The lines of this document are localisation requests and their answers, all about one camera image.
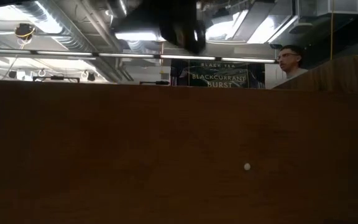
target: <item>man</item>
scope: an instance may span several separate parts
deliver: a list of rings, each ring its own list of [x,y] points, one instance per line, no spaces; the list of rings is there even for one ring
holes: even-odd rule
[[[284,46],[278,55],[280,68],[287,74],[287,79],[295,78],[307,72],[300,68],[303,59],[303,49],[295,45]]]

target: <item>brown wooden board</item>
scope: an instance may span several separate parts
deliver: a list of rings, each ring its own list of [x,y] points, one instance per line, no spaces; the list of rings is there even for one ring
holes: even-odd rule
[[[0,81],[0,223],[332,222],[356,94]]]

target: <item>industrial ceiling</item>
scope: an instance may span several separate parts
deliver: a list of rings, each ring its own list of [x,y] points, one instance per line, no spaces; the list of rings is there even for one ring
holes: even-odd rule
[[[332,0],[214,0],[198,4],[198,17],[207,27],[204,56],[274,59],[276,45],[307,47],[330,33]],[[114,33],[114,28],[141,0],[108,1],[39,0],[0,7],[0,49],[71,52],[186,55],[183,49],[164,41],[157,30]],[[358,0],[337,1],[334,30],[358,16]],[[15,35],[19,24],[35,31],[24,45]],[[0,79],[7,76],[14,57],[0,56]],[[158,58],[19,58],[11,70],[26,75],[62,75],[95,81],[139,84],[166,78],[170,59]]]

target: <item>poster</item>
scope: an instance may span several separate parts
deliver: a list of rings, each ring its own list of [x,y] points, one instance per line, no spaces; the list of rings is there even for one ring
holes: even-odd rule
[[[172,67],[171,74],[176,74],[179,85],[186,83],[188,86],[211,88],[264,88],[262,63],[173,61]]]

